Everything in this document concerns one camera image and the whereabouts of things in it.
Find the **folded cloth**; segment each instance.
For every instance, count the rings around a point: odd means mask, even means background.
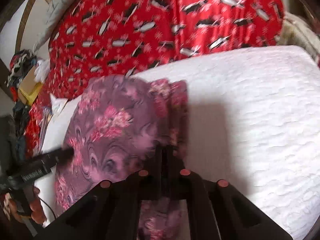
[[[166,79],[146,83],[113,75],[91,79],[71,118],[64,144],[75,150],[68,165],[57,165],[55,192],[61,214],[102,180],[124,180],[155,154],[158,143],[177,146],[187,139],[187,86]],[[178,201],[142,203],[139,234],[171,239],[178,232]]]

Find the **finger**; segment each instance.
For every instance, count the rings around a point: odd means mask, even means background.
[[[17,205],[13,199],[9,199],[9,208],[11,211],[12,216],[17,220],[18,222],[22,223],[22,218],[17,214]]]
[[[32,212],[31,218],[37,223],[42,225],[46,221],[46,217],[43,212]]]
[[[39,198],[36,198],[34,201],[32,201],[30,203],[30,208],[31,208],[32,211],[35,211],[35,212],[38,212],[38,211],[42,211],[43,212],[43,209],[42,209],[41,202],[40,202]]]
[[[36,196],[38,196],[40,193],[40,190],[37,187],[33,187],[33,192],[36,194]]]

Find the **white bed sheet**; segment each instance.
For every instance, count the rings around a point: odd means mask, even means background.
[[[320,71],[303,49],[240,49],[136,76],[188,82],[187,168],[230,181],[294,240],[308,233],[320,214]]]

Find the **quilted mattress cover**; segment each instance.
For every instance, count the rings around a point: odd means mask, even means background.
[[[320,71],[296,46],[239,49],[139,73],[186,80],[186,167],[226,179],[303,239],[320,215]]]

